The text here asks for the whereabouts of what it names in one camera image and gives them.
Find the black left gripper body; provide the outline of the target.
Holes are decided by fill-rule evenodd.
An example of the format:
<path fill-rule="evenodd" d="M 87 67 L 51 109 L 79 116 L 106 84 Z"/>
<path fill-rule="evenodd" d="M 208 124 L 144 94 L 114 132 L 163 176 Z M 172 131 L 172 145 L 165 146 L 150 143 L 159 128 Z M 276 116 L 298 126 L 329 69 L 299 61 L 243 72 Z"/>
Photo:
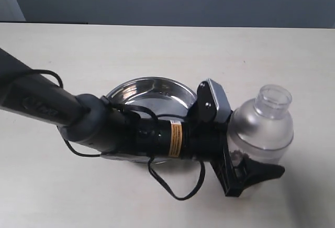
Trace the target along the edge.
<path fill-rule="evenodd" d="M 205 122 L 200 108 L 195 102 L 186 114 L 187 138 L 182 157 L 209 162 L 225 196 L 240 197 L 242 186 L 228 156 L 227 130 L 232 110 L 228 111 L 228 118 L 224 122 L 218 123 L 214 120 Z"/>

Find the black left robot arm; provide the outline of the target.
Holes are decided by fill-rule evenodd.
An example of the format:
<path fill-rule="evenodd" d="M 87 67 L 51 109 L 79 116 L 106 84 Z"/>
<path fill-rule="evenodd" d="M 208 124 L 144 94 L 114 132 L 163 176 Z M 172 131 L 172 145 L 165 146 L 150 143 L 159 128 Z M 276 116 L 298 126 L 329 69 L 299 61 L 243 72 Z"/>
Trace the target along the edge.
<path fill-rule="evenodd" d="M 210 162 L 226 196 L 239 197 L 259 183 L 280 178 L 285 168 L 243 155 L 234 165 L 227 135 L 232 110 L 221 86 L 203 81 L 185 116 L 155 114 L 145 106 L 115 103 L 106 96 L 72 95 L 61 79 L 51 82 L 50 70 L 32 69 L 1 51 L 1 109 L 55 125 L 67 146 L 77 143 L 96 150 L 97 157 L 145 158 L 150 175 L 168 192 L 172 189 L 151 167 L 158 159 L 200 163 L 195 195 Z"/>

